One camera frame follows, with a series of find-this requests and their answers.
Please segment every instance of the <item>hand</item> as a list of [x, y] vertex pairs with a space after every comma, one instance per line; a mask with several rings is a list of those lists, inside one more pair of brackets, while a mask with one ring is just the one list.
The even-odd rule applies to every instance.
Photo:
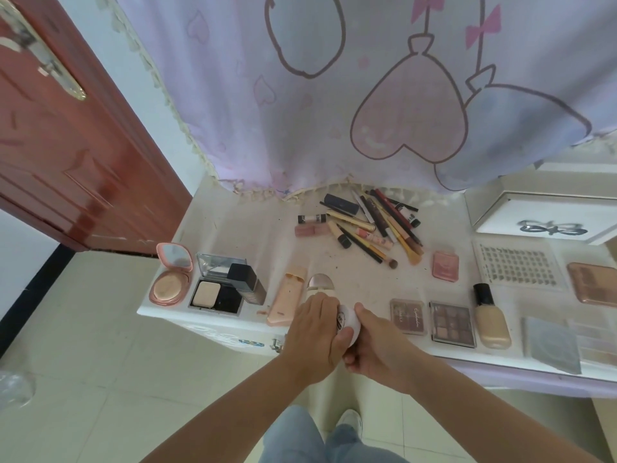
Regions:
[[336, 334], [339, 300], [324, 293], [310, 296], [296, 311], [281, 352], [281, 361], [296, 374], [303, 388], [335, 369], [353, 337], [351, 327]]
[[358, 340], [345, 353], [345, 367], [401, 393], [409, 393], [405, 373], [415, 346], [389, 320], [380, 319], [361, 303], [353, 308], [362, 329]]

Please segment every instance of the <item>pile of makeup pencils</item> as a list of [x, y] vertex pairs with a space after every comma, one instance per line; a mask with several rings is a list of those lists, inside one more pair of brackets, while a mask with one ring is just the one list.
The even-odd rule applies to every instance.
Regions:
[[[355, 190], [351, 192], [357, 203], [327, 194], [320, 202], [328, 208], [324, 214], [298, 216], [296, 236], [332, 233], [343, 248], [348, 249], [353, 243], [376, 262], [385, 262], [392, 269], [398, 266], [398, 262], [383, 250], [390, 250], [399, 242], [409, 263], [420, 263], [424, 250], [422, 242], [413, 233], [413, 229], [420, 225], [414, 214], [418, 209], [386, 197], [379, 189], [367, 191], [365, 195]], [[366, 221], [356, 217], [360, 210]]]

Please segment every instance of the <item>pink bow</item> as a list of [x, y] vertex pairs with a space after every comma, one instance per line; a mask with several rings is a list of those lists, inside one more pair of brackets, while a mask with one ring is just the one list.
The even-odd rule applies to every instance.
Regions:
[[444, 0], [413, 0], [412, 24], [428, 9], [443, 11]]
[[480, 34], [496, 34], [501, 31], [501, 7], [499, 5], [489, 14], [481, 26], [467, 26], [465, 29], [465, 45], [470, 48], [480, 37]]

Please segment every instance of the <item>leg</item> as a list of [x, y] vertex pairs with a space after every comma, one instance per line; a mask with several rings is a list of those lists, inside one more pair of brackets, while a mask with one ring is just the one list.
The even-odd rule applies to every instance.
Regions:
[[264, 435], [259, 463], [327, 463], [325, 445], [309, 412], [289, 406]]
[[395, 453], [363, 444], [348, 424], [336, 426], [328, 436], [326, 454], [331, 463], [407, 463]]

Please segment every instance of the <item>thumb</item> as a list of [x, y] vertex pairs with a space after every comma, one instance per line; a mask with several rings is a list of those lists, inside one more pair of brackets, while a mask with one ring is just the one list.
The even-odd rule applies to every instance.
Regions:
[[330, 359], [333, 364], [338, 364], [341, 360], [343, 354], [345, 354], [345, 351], [349, 348], [352, 338], [352, 327], [345, 327], [339, 331], [338, 334], [336, 334], [335, 338], [332, 340], [332, 345], [330, 346]]
[[356, 302], [353, 309], [355, 314], [358, 316], [358, 320], [362, 324], [362, 327], [366, 328], [368, 331], [371, 331], [379, 320], [379, 317], [377, 317], [377, 315], [370, 310], [366, 309], [364, 305], [359, 302]]

